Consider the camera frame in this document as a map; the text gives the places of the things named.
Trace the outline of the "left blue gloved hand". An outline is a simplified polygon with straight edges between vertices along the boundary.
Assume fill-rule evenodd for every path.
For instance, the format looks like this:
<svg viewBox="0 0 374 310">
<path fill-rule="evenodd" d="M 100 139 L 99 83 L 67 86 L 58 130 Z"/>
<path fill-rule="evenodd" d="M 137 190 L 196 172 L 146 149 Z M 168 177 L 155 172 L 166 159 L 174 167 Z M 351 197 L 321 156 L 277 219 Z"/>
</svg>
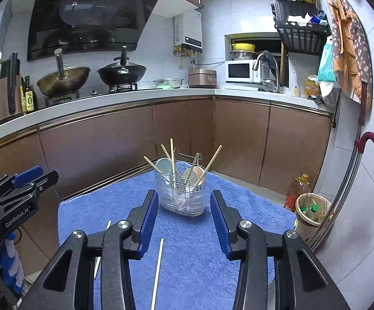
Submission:
<svg viewBox="0 0 374 310">
<path fill-rule="evenodd" d="M 15 234 L 12 233 L 6 236 L 0 245 L 0 274 L 4 285 L 19 299 L 24 285 L 24 270 L 19 254 L 14 247 L 14 240 Z"/>
</svg>

